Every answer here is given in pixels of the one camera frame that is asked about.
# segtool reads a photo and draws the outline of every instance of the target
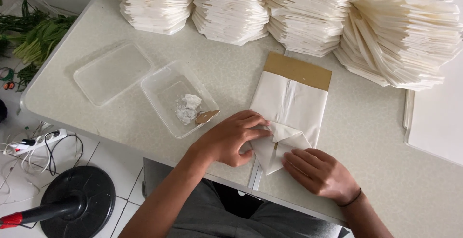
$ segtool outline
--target plastic container lid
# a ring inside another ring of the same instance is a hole
[[[202,99],[197,112],[218,110],[212,96],[182,60],[173,61],[146,77],[141,86],[161,120],[176,138],[186,137],[204,125],[196,125],[194,121],[184,125],[177,118],[177,101],[185,94],[193,94]]]
[[[140,81],[152,67],[134,43],[127,43],[78,69],[74,80],[90,102],[102,106]]]

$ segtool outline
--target person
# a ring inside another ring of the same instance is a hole
[[[203,176],[213,162],[232,167],[249,162],[253,151],[240,154],[240,147],[246,141],[272,135],[268,130],[253,128],[257,125],[269,125],[269,121],[257,112],[240,111],[201,136],[160,184],[151,188],[154,191],[119,238],[338,237],[340,226],[271,202],[264,202],[249,219],[225,211],[211,181]],[[150,174],[159,175],[156,169],[166,167],[153,163],[145,159],[145,180]],[[284,154],[282,163],[311,193],[340,206],[356,238],[393,237],[349,171],[332,156],[317,149],[294,149]]]

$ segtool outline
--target power strip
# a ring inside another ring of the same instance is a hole
[[[47,144],[50,146],[51,143],[61,140],[68,135],[65,129],[59,129],[59,135],[54,136],[53,134],[45,134],[42,136],[38,136],[35,138],[35,144],[33,146],[25,145],[25,144],[11,144],[10,147],[16,150],[15,155],[20,155],[31,150],[37,149],[39,147],[45,146],[45,137],[47,138]]]

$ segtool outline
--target hand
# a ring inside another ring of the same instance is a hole
[[[312,194],[333,199],[337,205],[350,203],[360,192],[349,171],[335,158],[318,149],[286,152],[285,169]]]
[[[257,112],[240,111],[206,132],[187,153],[202,154],[211,162],[218,161],[232,167],[246,164],[252,158],[252,150],[240,154],[240,147],[248,140],[272,135],[269,130],[250,128],[269,124],[270,121]]]

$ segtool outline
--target table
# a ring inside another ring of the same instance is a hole
[[[217,118],[178,140],[138,85],[104,107],[92,106],[73,73],[129,40],[155,69],[187,61],[219,105]],[[138,31],[120,15],[117,0],[92,0],[23,94],[21,107],[44,121],[174,166],[201,134],[249,108],[269,51],[285,52],[272,36],[242,47],[206,40],[191,20],[171,36]],[[463,168],[403,144],[405,91],[348,72],[333,54],[286,54],[333,71],[318,148],[350,170],[392,234],[463,237]],[[310,194],[284,170],[261,176],[254,159],[238,168],[215,163],[206,178],[345,225],[333,202]]]

